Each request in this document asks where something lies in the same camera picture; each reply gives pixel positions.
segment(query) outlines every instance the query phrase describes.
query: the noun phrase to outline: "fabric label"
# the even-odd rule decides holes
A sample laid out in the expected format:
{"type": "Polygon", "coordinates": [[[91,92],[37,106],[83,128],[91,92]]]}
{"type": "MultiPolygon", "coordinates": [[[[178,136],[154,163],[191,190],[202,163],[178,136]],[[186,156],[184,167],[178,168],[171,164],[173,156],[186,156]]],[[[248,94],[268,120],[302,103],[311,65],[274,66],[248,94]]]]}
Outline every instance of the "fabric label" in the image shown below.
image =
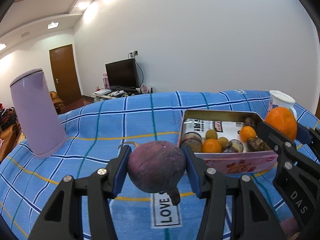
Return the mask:
{"type": "Polygon", "coordinates": [[[247,93],[246,91],[243,91],[243,90],[241,90],[241,89],[237,89],[237,90],[235,90],[235,91],[237,91],[239,94],[246,94],[246,93],[247,93]]]}
{"type": "Polygon", "coordinates": [[[173,206],[167,193],[151,194],[151,228],[182,227],[181,213],[178,206],[173,206]]]}

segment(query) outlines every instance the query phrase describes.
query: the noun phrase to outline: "pink box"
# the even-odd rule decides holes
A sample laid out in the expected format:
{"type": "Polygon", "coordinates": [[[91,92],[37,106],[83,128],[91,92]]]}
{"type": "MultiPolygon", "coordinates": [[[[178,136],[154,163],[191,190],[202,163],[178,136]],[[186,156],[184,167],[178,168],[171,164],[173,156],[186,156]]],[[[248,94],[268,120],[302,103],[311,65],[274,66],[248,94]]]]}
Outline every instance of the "pink box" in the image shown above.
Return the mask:
{"type": "Polygon", "coordinates": [[[104,88],[105,89],[109,89],[110,88],[109,79],[108,79],[108,74],[107,73],[103,74],[103,83],[104,83],[104,88]]]}
{"type": "MultiPolygon", "coordinates": [[[[251,117],[258,124],[262,118],[254,112],[235,112],[220,110],[186,110],[183,114],[178,147],[180,147],[183,132],[183,123],[186,119],[244,122],[246,117],[251,117]]],[[[196,157],[202,158],[208,167],[215,168],[223,174],[244,174],[271,170],[278,155],[274,151],[243,152],[243,153],[195,153],[196,157]]]]}

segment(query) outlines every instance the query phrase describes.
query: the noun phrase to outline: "ceiling vent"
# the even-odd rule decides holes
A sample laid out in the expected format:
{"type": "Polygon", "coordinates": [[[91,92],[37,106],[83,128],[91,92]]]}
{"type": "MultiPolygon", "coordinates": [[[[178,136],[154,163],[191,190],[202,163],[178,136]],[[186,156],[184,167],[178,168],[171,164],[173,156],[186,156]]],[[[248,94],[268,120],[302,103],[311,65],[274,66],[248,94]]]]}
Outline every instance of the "ceiling vent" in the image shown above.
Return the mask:
{"type": "Polygon", "coordinates": [[[21,37],[24,38],[25,36],[28,36],[30,34],[30,32],[25,32],[23,34],[21,34],[21,37]]]}

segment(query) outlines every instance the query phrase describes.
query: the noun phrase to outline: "purple thermos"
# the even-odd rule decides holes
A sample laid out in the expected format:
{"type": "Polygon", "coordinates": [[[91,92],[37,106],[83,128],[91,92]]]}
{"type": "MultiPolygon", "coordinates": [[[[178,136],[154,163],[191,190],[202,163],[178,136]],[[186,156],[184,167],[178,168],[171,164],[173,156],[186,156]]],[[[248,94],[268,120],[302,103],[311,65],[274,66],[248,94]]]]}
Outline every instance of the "purple thermos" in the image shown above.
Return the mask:
{"type": "Polygon", "coordinates": [[[34,155],[46,158],[66,141],[66,132],[54,109],[41,68],[15,78],[11,96],[21,128],[34,155]]]}

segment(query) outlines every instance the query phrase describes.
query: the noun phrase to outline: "orange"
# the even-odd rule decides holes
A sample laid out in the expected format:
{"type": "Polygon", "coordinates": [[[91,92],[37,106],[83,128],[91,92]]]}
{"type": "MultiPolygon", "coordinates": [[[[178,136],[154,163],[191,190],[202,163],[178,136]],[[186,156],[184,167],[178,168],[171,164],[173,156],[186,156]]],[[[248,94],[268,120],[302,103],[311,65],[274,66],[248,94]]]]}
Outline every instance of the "orange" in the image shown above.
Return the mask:
{"type": "Polygon", "coordinates": [[[240,130],[240,140],[247,142],[250,138],[255,138],[257,136],[256,131],[251,126],[244,126],[240,130]]]}
{"type": "Polygon", "coordinates": [[[221,153],[221,144],[216,139],[207,139],[202,144],[203,153],[221,153]]]}
{"type": "Polygon", "coordinates": [[[285,107],[276,107],[266,116],[266,123],[279,130],[289,139],[294,140],[297,136],[298,125],[291,111],[285,107]]]}

